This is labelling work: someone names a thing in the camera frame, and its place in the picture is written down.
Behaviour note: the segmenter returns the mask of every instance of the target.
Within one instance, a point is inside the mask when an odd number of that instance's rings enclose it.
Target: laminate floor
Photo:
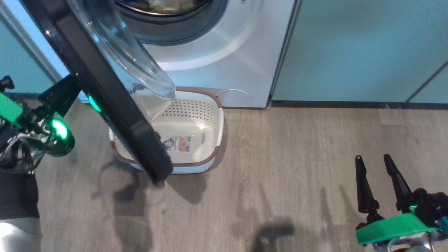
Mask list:
[[[385,217],[398,214],[385,153],[411,189],[448,192],[448,111],[225,110],[213,168],[161,187],[114,159],[90,106],[65,120],[75,149],[37,170],[45,252],[373,251],[355,237],[357,154]]]

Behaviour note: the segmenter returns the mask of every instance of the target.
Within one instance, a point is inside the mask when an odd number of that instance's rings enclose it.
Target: gray sleeve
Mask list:
[[[38,218],[0,221],[0,252],[40,252],[41,239]]]

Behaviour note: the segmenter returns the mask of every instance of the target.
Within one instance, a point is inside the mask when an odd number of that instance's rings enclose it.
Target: washing machine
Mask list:
[[[295,0],[116,0],[171,80],[225,107],[265,108]]]

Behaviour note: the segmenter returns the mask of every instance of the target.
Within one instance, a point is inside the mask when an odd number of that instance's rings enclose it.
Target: printed label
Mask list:
[[[169,152],[190,152],[191,136],[167,135],[164,144]]]

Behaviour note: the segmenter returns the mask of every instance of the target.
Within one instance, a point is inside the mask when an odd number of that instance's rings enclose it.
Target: green gripper part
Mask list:
[[[17,119],[23,114],[23,108],[9,99],[3,93],[0,93],[0,117],[21,128]]]
[[[359,245],[374,244],[406,235],[439,231],[438,228],[427,227],[414,213],[404,213],[394,218],[373,222],[356,231]]]

